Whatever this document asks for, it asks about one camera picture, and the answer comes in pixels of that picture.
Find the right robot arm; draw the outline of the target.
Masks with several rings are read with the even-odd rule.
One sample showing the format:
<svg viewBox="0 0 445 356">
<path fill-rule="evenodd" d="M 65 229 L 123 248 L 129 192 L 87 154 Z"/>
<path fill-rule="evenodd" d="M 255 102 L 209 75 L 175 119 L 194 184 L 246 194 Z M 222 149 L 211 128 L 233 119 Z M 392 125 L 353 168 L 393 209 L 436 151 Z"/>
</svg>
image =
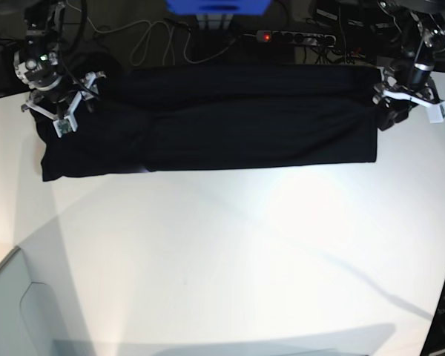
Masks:
<svg viewBox="0 0 445 356">
<path fill-rule="evenodd" d="M 64 57 L 77 50 L 87 23 L 88 5 L 81 2 L 81 19 L 74 40 L 64 39 L 66 1 L 39 1 L 24 12 L 24 47 L 13 57 L 15 74 L 29 89 L 54 103 L 65 101 L 74 80 Z"/>
</svg>

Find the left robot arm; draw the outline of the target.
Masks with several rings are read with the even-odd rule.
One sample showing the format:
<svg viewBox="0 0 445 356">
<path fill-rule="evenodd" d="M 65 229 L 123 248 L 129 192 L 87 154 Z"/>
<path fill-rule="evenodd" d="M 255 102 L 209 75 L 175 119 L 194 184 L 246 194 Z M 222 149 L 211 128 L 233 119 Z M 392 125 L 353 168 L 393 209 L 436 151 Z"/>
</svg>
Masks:
<svg viewBox="0 0 445 356">
<path fill-rule="evenodd" d="M 400 33 L 399 59 L 383 69 L 382 82 L 375 85 L 373 102 L 379 109 L 378 128 L 385 131 L 409 117 L 421 106 L 431 123 L 445 120 L 445 100 L 431 73 L 435 55 L 445 51 L 445 1 L 379 1 L 379 8 L 392 18 Z"/>
</svg>

